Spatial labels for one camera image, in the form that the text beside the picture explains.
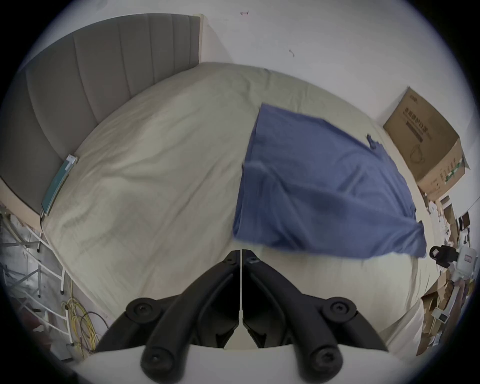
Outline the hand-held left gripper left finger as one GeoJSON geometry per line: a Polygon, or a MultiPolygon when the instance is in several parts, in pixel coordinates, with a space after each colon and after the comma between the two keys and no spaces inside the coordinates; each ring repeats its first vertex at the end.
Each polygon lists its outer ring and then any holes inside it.
{"type": "Polygon", "coordinates": [[[231,251],[181,294],[131,301],[108,328],[96,353],[145,346],[143,373],[156,383],[183,376],[189,346],[222,349],[240,323],[241,251],[231,251]]]}

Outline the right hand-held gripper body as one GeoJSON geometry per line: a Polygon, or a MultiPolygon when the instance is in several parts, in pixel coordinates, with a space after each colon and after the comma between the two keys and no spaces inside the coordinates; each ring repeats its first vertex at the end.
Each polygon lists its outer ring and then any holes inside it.
{"type": "Polygon", "coordinates": [[[444,286],[447,281],[453,284],[461,280],[470,280],[474,275],[478,254],[475,249],[462,246],[455,249],[448,245],[433,246],[429,250],[429,256],[436,264],[445,271],[441,273],[434,286],[444,286]],[[449,279],[447,280],[447,270],[449,270],[449,279]]]}

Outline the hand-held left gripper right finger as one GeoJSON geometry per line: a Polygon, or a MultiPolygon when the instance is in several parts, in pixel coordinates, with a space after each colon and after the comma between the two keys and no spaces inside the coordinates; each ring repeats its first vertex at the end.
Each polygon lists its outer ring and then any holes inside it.
{"type": "Polygon", "coordinates": [[[243,326],[260,349],[293,345],[306,382],[326,383],[340,373],[339,344],[388,351],[351,300],[303,294],[252,250],[241,256],[243,326]]]}

